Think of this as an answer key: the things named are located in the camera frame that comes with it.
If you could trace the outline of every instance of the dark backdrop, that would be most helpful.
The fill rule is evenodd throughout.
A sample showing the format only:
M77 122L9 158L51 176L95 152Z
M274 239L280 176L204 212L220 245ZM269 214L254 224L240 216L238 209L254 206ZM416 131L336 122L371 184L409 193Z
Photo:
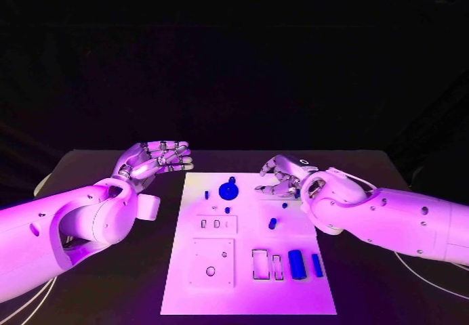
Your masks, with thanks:
M378 149L407 178L468 145L468 4L6 1L2 199L67 151Z

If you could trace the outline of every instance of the blue object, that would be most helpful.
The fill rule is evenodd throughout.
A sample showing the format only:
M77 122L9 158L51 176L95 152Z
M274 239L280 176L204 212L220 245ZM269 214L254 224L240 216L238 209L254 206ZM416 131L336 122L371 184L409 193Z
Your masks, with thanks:
M277 219L276 218L271 218L271 222L269 223L269 229L273 229L274 230L276 224L277 224Z
M289 251L289 261L290 261L290 270L292 270L293 279L296 280L306 279L303 257L302 257L302 252L297 249Z
M315 270L316 270L316 277L321 278L322 277L322 268L321 268L318 254L313 254L313 265L315 265Z
M224 183L220 186L218 194L220 194L220 197L224 200L232 200L238 196L240 190L238 190L238 187L235 185L235 181L237 181L235 178L231 176L230 180L228 180L228 183Z

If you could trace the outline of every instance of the gray table top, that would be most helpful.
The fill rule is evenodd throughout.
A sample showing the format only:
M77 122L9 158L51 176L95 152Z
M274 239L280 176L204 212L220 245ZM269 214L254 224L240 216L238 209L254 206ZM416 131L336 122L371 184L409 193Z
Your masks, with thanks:
M121 153L107 150L71 151L64 156L38 196L49 196L108 177ZM407 190L393 162L381 151L195 150L194 171L256 173L279 153L296 155L321 169L342 169L378 187ZM157 176L144 191L162 198L156 221L136 221L124 241L91 256L58 277L51 296L30 324L221 325L260 322L277 324L284 321L295 324L468 323L469 302L430 287L404 268L393 252L364 243L348 232L329 236L321 231L318 240L338 309L336 316L159 315L183 178L182 172ZM436 268L437 274L443 275L450 267L445 263L414 257L407 257L406 261L413 265L424 263L423 268ZM0 305L0 319L23 304L35 291L38 289Z

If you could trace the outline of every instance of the white robotic arm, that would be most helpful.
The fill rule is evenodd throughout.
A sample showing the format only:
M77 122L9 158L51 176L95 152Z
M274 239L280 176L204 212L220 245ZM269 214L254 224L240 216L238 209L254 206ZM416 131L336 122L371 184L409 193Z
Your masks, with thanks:
M155 220L159 198L139 194L155 174L194 168L186 142L136 144L111 178L0 211L0 302L118 243L134 219ZM64 242L64 237L74 237Z
M469 207L413 192L375 188L335 168L318 171L308 161L283 155L270 159L261 175L271 168L280 184L256 190L282 196L300 190L302 210L325 233L338 235L346 230L394 252L469 265Z

